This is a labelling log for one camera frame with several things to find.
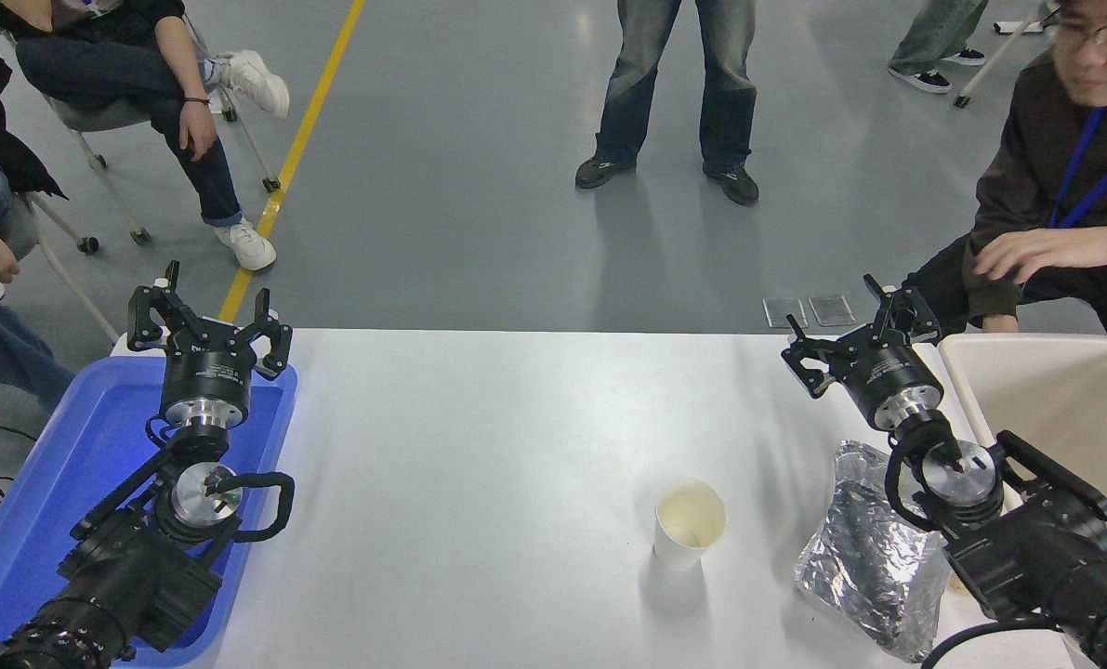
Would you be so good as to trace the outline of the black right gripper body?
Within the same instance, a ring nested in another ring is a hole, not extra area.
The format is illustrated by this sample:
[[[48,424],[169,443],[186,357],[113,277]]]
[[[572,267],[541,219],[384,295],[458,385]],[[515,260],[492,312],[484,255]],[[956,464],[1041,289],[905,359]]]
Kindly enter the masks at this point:
[[[872,340],[871,334],[845,334],[847,363],[839,381],[863,419],[906,419],[935,410],[942,385],[906,343]]]

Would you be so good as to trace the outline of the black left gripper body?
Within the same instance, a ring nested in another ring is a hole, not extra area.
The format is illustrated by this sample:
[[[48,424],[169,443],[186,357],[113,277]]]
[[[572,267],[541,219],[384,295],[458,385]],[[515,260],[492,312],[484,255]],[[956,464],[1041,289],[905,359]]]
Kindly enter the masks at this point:
[[[195,343],[169,342],[164,351],[166,367],[161,406],[169,408],[195,399],[223,400],[235,408],[250,405],[256,363],[251,348],[213,350]]]

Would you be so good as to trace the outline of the person's left hand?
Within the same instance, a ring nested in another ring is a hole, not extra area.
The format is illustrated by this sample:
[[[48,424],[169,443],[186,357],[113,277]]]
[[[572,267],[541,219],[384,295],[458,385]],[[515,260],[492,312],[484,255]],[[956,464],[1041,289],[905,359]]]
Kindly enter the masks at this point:
[[[974,259],[973,271],[999,281],[1008,278],[1025,284],[1035,272],[1051,267],[1082,267],[1083,254],[1076,231],[1035,230],[1000,234]]]

